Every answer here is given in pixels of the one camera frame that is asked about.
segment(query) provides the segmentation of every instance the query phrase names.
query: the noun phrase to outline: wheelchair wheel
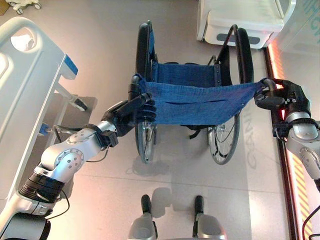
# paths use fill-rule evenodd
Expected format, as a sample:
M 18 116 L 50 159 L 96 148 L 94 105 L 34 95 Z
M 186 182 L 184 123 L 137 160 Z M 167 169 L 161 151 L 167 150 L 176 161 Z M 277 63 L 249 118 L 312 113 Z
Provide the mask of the wheelchair wheel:
M 239 113 L 221 125 L 207 128 L 208 144 L 213 160 L 224 165 L 232 158 L 239 137 Z
M 156 141 L 157 126 L 147 121 L 138 123 L 135 127 L 135 141 L 138 153 L 143 163 L 152 161 L 154 144 Z

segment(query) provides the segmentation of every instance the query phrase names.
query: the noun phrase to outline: wheelchair armrest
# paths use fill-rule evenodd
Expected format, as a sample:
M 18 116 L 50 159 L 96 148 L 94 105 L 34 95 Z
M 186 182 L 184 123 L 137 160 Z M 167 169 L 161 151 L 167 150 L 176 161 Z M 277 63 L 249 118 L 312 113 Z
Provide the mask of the wheelchair armrest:
M 241 84 L 253 83 L 254 82 L 254 66 L 252 62 L 248 34 L 244 28 L 238 28 L 236 24 L 232 25 L 223 43 L 222 50 L 220 51 L 216 62 L 217 63 L 220 62 L 221 65 L 229 66 L 228 42 L 231 38 L 232 32 L 234 33 L 234 36 L 235 36 L 235 49 L 236 49 L 236 57 L 238 62 L 240 83 Z
M 150 40 L 152 40 L 152 24 L 148 20 L 139 26 L 138 41 L 136 48 L 135 72 L 145 79 L 151 78 L 151 59 L 154 58 L 154 48 L 150 52 Z

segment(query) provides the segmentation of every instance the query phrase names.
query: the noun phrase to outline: wheelchair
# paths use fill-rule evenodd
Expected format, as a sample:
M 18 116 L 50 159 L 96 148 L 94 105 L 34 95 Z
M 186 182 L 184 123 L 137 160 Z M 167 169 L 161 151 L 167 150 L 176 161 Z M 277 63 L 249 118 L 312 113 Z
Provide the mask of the wheelchair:
M 228 42 L 235 42 L 240 80 L 237 85 L 231 81 Z M 254 83 L 245 29 L 234 24 L 218 57 L 213 55 L 207 65 L 159 63 L 152 23 L 145 22 L 139 26 L 135 72 L 128 99 L 148 92 L 156 107 L 155 122 L 145 118 L 135 125 L 136 147 L 143 163 L 153 159 L 157 124 L 186 126 L 195 131 L 190 139 L 206 129 L 213 160 L 219 165 L 230 161 L 238 142 L 240 111 L 263 88 L 262 83 Z M 152 105 L 145 107 L 152 112 Z

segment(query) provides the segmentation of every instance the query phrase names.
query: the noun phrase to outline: robotic arm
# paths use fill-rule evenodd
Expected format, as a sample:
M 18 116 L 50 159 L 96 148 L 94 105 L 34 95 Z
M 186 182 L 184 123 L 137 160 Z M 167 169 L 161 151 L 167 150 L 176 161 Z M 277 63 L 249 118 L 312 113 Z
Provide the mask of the robotic arm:
M 106 111 L 98 125 L 87 124 L 66 141 L 48 147 L 40 164 L 0 214 L 0 240 L 46 240 L 51 224 L 45 217 L 52 213 L 64 185 L 87 160 L 117 145 L 117 137 L 133 128 L 133 115 L 138 109 L 143 115 L 141 107 L 150 99 L 144 93 L 119 102 Z
M 297 156 L 320 191 L 320 130 L 311 118 L 310 104 L 302 88 L 287 80 L 266 78 L 269 91 L 255 96 L 255 104 L 281 115 L 282 121 L 272 126 L 273 136 L 286 141 L 286 148 Z

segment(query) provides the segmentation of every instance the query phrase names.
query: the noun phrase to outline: blue wheelchair seat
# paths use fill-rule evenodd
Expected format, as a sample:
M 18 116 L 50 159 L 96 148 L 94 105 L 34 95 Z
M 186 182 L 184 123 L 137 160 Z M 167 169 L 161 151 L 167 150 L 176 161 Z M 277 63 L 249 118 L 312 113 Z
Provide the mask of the blue wheelchair seat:
M 151 29 L 147 46 L 149 58 L 154 53 L 154 48 L 155 37 Z M 226 62 L 229 68 L 229 49 L 227 51 L 224 56 L 228 55 Z M 142 81 L 139 86 L 143 93 L 151 93 L 155 100 L 156 124 L 223 124 L 238 114 L 256 92 L 264 87 L 261 82 L 253 81 L 237 85 L 232 85 L 231 81 L 226 83 L 221 64 L 163 64 L 157 60 L 149 62 L 149 79 L 140 76 Z
M 213 75 L 207 83 L 201 78 L 201 81 L 189 82 L 191 85 L 142 80 L 142 92 L 151 93 L 155 100 L 155 123 L 220 125 L 239 113 L 264 87 L 261 82 L 210 86 L 214 84 L 211 77 Z

